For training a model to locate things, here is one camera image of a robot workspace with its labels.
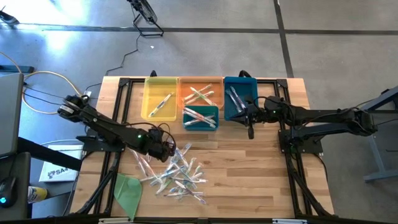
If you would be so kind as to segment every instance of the yellow bin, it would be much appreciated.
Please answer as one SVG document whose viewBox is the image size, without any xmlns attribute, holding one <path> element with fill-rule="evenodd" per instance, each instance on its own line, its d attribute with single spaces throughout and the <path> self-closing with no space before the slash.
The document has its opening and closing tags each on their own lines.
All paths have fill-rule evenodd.
<svg viewBox="0 0 398 224">
<path fill-rule="evenodd" d="M 148 77 L 144 84 L 141 117 L 147 121 L 175 121 L 177 119 L 177 77 Z M 173 95 L 155 115 L 150 113 L 170 93 Z"/>
</svg>

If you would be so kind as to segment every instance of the computer mouse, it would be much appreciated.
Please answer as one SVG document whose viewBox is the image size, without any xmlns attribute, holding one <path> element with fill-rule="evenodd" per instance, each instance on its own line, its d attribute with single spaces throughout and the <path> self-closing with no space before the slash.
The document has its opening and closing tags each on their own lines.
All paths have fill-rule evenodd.
<svg viewBox="0 0 398 224">
<path fill-rule="evenodd" d="M 17 179 L 6 177 L 0 181 L 0 207 L 9 208 L 17 201 Z"/>
</svg>

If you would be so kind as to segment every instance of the gray metal stand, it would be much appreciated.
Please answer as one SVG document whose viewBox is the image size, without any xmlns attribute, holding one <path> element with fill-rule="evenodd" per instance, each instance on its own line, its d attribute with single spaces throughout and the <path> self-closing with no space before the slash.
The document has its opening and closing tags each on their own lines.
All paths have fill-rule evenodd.
<svg viewBox="0 0 398 224">
<path fill-rule="evenodd" d="M 385 105 L 388 102 L 391 102 L 394 98 L 398 96 L 398 86 L 395 88 L 384 92 L 381 96 L 377 97 L 376 99 L 370 101 L 369 103 L 365 104 L 361 109 L 362 110 L 368 110 L 371 112 L 372 110 L 375 110 L 377 108 L 380 108 L 381 106 Z M 377 147 L 376 141 L 375 141 L 375 136 L 371 135 L 368 137 L 368 141 L 370 143 L 370 147 L 372 149 L 374 158 L 376 160 L 376 164 L 379 168 L 378 172 L 365 175 L 363 177 L 365 182 L 370 182 L 373 180 L 381 180 L 381 179 L 386 179 L 386 178 L 391 178 L 391 177 L 398 177 L 398 170 L 386 170 L 384 167 L 383 160 L 381 159 L 379 149 Z"/>
</svg>

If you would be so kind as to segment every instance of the orange bin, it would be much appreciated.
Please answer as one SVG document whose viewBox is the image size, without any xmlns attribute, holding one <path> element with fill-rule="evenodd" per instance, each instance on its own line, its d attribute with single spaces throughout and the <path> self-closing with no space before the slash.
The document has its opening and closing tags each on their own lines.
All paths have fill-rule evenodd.
<svg viewBox="0 0 398 224">
<path fill-rule="evenodd" d="M 197 91 L 201 90 L 205 86 L 211 84 L 210 88 L 201 91 L 202 94 L 208 93 L 209 91 L 213 91 L 214 93 L 208 96 L 208 99 L 212 102 L 216 103 L 217 107 L 221 109 L 224 106 L 224 81 L 223 77 L 179 77 L 178 79 L 178 98 L 177 104 L 179 107 L 183 108 L 185 106 L 185 102 L 196 98 L 198 95 L 195 95 L 193 98 L 189 100 L 185 100 L 184 98 L 194 93 L 191 90 L 191 87 L 196 89 Z M 193 106 L 208 106 L 209 104 L 202 98 L 198 98 L 193 103 L 189 103 L 188 105 Z"/>
</svg>

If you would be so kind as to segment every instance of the plastic bin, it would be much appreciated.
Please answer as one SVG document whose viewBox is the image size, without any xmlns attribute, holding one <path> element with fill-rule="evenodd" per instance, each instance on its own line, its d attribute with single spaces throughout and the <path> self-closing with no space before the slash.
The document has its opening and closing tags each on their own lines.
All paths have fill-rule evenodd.
<svg viewBox="0 0 398 224">
<path fill-rule="evenodd" d="M 201 90 L 203 87 L 211 84 L 211 87 L 203 90 L 202 93 L 208 93 L 214 91 L 214 93 L 208 96 L 209 100 L 217 104 L 217 107 L 221 109 L 224 106 L 224 82 L 223 77 L 180 77 L 178 79 L 178 99 L 177 104 L 180 108 L 185 106 L 183 99 L 193 93 L 190 87 L 194 87 L 196 90 Z M 197 99 L 189 105 L 192 106 L 209 106 L 204 99 Z"/>
<path fill-rule="evenodd" d="M 174 77 L 146 78 L 141 117 L 147 121 L 175 121 L 177 118 L 177 83 L 178 78 Z M 170 93 L 174 94 L 167 100 L 165 105 L 153 117 L 149 117 L 150 112 Z"/>
<path fill-rule="evenodd" d="M 198 122 L 193 125 L 185 126 L 184 123 L 191 121 L 195 118 L 192 118 L 189 115 L 184 114 L 183 119 L 182 119 L 182 126 L 188 130 L 188 131 L 216 131 L 219 125 L 219 117 L 218 117 L 218 107 L 217 106 L 186 106 L 187 108 L 190 108 L 203 116 L 210 116 L 214 115 L 214 118 L 212 118 L 214 121 L 216 121 L 215 128 L 210 127 L 210 125 L 206 122 Z"/>
<path fill-rule="evenodd" d="M 226 90 L 231 90 L 230 87 L 233 87 L 238 94 L 239 98 L 242 100 L 245 105 L 247 103 L 244 100 L 246 95 L 250 95 L 253 99 L 257 98 L 257 80 L 255 78 L 248 77 L 225 77 L 224 79 L 224 87 Z M 238 110 L 235 107 L 234 102 L 231 100 L 228 94 L 224 94 L 224 119 L 229 121 L 230 117 L 236 115 Z"/>
</svg>

